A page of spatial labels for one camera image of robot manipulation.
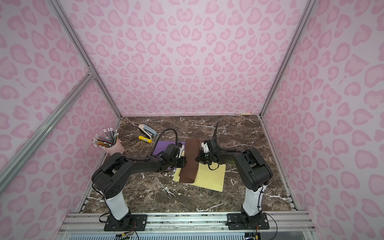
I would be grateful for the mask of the brown paper sheet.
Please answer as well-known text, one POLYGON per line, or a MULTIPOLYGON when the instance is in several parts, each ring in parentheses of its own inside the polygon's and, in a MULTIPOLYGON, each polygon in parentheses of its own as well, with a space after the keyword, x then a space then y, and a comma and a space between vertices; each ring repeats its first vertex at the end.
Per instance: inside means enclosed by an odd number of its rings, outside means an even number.
POLYGON ((185 167, 180 171, 180 183, 192 184, 195 182, 197 172, 199 170, 199 162, 196 161, 196 158, 199 155, 200 147, 199 147, 198 139, 187 139, 185 146, 185 155, 186 164, 185 167))

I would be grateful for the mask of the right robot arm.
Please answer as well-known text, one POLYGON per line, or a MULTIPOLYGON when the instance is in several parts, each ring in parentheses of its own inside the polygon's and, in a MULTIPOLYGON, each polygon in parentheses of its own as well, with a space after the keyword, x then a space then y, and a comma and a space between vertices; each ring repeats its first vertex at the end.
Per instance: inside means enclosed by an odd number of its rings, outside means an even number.
POLYGON ((246 187, 245 200, 241 208, 239 220, 229 220, 227 225, 236 224, 246 229, 256 229, 257 224, 264 220, 266 214, 262 211, 263 195, 269 181, 273 178, 273 171, 256 148, 244 151, 228 149, 219 146, 212 138, 201 143, 202 150, 196 161, 208 165, 235 164, 241 180, 246 187))

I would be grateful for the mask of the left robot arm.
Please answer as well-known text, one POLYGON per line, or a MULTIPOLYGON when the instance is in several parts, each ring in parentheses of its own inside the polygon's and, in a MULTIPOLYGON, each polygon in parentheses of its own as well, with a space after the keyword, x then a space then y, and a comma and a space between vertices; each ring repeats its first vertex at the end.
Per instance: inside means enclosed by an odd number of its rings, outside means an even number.
POLYGON ((126 157, 115 153, 92 175, 93 186, 101 192, 112 218, 118 222, 129 219, 130 210, 123 196, 123 188, 131 175, 158 173, 168 168, 184 167, 182 143, 169 144, 157 155, 143 158, 126 157))

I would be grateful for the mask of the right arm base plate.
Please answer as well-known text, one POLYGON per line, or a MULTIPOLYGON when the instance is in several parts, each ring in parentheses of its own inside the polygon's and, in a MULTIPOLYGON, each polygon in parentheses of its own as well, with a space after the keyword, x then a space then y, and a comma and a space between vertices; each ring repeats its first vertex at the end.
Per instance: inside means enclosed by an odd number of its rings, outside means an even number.
POLYGON ((245 213, 227 214, 229 230, 269 230, 270 225, 266 213, 248 216, 245 213))

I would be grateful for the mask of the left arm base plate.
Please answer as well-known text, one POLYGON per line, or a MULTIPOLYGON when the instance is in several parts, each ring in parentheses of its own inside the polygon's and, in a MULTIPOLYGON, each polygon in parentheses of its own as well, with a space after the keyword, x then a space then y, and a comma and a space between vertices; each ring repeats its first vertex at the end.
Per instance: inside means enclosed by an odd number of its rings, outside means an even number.
POLYGON ((116 220, 113 216, 108 216, 104 226, 105 232, 130 232, 144 231, 147 225, 148 215, 127 214, 121 220, 116 220))

